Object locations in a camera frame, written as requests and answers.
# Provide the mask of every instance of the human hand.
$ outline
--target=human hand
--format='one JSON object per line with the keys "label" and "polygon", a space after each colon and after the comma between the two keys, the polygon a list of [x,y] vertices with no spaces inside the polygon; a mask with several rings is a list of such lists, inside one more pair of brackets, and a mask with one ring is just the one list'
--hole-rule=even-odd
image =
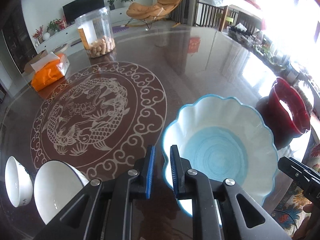
{"label": "human hand", "polygon": [[[305,205],[303,207],[303,211],[306,212],[306,213],[312,213],[313,212],[313,209],[314,209],[314,204],[308,204],[308,205]],[[311,227],[314,226],[314,224],[312,226],[310,226],[308,224],[310,220],[310,217],[306,217],[300,227],[297,229],[297,231],[294,233],[293,237],[292,237],[292,240],[298,240],[298,239],[303,239],[306,237],[306,235],[309,233],[309,231],[311,230]]]}

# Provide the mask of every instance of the television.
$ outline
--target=television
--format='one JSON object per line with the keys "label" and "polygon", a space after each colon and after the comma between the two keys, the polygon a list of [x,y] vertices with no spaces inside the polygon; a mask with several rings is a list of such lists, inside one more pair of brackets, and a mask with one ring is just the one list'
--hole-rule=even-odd
{"label": "television", "polygon": [[75,0],[63,6],[68,24],[73,24],[79,16],[104,7],[104,0]]}

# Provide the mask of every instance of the red flowers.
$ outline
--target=red flowers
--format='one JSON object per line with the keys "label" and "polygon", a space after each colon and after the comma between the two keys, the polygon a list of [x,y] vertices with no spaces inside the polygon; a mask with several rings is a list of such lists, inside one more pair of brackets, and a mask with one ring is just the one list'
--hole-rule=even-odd
{"label": "red flowers", "polygon": [[39,27],[40,30],[36,30],[36,33],[32,35],[33,38],[38,39],[42,37],[43,25]]}

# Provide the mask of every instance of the blue-rimmed bowl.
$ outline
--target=blue-rimmed bowl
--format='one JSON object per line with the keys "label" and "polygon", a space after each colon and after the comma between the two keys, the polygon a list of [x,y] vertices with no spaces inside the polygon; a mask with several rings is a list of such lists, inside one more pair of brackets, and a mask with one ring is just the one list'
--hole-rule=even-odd
{"label": "blue-rimmed bowl", "polygon": [[[260,205],[274,188],[278,155],[273,134],[253,107],[237,98],[205,95],[184,105],[164,131],[163,177],[172,186],[170,147],[209,179],[234,179]],[[179,205],[192,215],[191,200]]]}

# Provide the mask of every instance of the white bowl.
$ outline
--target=white bowl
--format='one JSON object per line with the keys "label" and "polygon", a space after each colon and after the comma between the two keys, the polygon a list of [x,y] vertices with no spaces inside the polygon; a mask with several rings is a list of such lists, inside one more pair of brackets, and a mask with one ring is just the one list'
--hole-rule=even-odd
{"label": "white bowl", "polygon": [[32,198],[32,182],[29,173],[13,156],[4,171],[5,188],[14,207],[27,205]]}
{"label": "white bowl", "polygon": [[[166,128],[163,177],[172,188],[170,147],[209,179],[234,179],[260,205],[274,188],[278,155],[273,134],[261,115],[238,99],[205,95],[184,105]],[[192,214],[191,200],[178,201]]]}
{"label": "white bowl", "polygon": [[34,185],[36,207],[43,222],[48,224],[88,182],[67,163],[52,160],[43,164]]}

